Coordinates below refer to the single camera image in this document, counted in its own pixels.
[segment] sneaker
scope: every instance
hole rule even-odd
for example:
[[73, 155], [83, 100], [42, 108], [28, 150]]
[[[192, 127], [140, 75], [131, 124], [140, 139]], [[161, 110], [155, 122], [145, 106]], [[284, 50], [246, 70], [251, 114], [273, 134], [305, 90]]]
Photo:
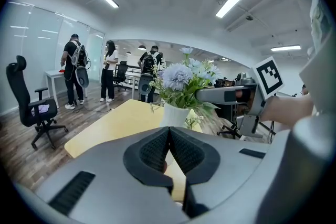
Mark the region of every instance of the sneaker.
[[75, 105], [74, 104], [66, 104], [65, 108], [66, 109], [75, 109]]

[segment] black pants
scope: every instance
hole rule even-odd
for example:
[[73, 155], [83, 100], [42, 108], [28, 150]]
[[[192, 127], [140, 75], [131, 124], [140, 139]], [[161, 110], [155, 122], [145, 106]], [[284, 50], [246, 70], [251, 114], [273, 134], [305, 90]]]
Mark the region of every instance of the black pants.
[[[154, 91], [155, 91], [155, 87], [152, 87], [151, 91], [148, 93], [148, 97], [147, 97], [147, 103], [153, 103], [153, 97], [154, 97]], [[140, 100], [142, 102], [146, 101], [146, 96], [145, 95], [140, 95]]]
[[77, 95], [78, 95], [78, 99], [79, 100], [83, 100], [83, 88], [82, 86], [78, 83], [77, 78], [76, 78], [76, 74], [75, 74], [75, 70], [72, 71], [65, 71], [64, 72], [64, 79], [65, 79], [65, 85], [67, 86], [68, 89], [68, 100], [69, 100], [69, 104], [73, 104], [74, 102], [74, 84], [76, 87], [76, 91], [77, 91]]
[[113, 70], [103, 68], [101, 73], [101, 92], [100, 97], [106, 98], [106, 88], [109, 91], [109, 98], [114, 99]]

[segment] wooden floor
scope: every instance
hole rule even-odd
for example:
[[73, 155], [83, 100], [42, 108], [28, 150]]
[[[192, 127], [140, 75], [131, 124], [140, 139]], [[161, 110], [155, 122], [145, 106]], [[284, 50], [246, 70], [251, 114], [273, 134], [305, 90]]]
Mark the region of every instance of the wooden floor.
[[[66, 125], [69, 133], [65, 133], [63, 129], [50, 131], [51, 139], [56, 146], [55, 150], [50, 147], [45, 135], [36, 142], [38, 150], [35, 151], [32, 148], [31, 142], [36, 136], [35, 128], [34, 126], [25, 127], [21, 124], [18, 110], [1, 117], [0, 122], [3, 127], [0, 130], [0, 160], [10, 178], [35, 190], [50, 174], [71, 160], [64, 149], [64, 144], [105, 115], [103, 112], [90, 110], [109, 111], [114, 109], [131, 98], [132, 90], [121, 89], [118, 92], [115, 89], [115, 94], [115, 100], [110, 104], [99, 102], [100, 85], [91, 83], [85, 106], [78, 105], [75, 110], [65, 109], [66, 93], [58, 95], [60, 108], [55, 119], [57, 124]], [[204, 119], [200, 125], [204, 133], [216, 135], [225, 122], [214, 113], [212, 119]]]

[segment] woman with long black hair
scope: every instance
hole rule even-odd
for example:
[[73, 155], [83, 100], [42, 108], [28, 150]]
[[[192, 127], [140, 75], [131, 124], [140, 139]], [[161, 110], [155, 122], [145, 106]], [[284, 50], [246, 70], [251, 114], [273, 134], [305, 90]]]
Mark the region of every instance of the woman with long black hair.
[[114, 87], [113, 87], [113, 71], [116, 69], [116, 64], [118, 63], [118, 51], [115, 49], [114, 42], [109, 40], [106, 42], [108, 46], [108, 52], [104, 61], [104, 68], [101, 73], [101, 92], [100, 92], [100, 102], [106, 99], [106, 88], [109, 91], [108, 102], [114, 100]]

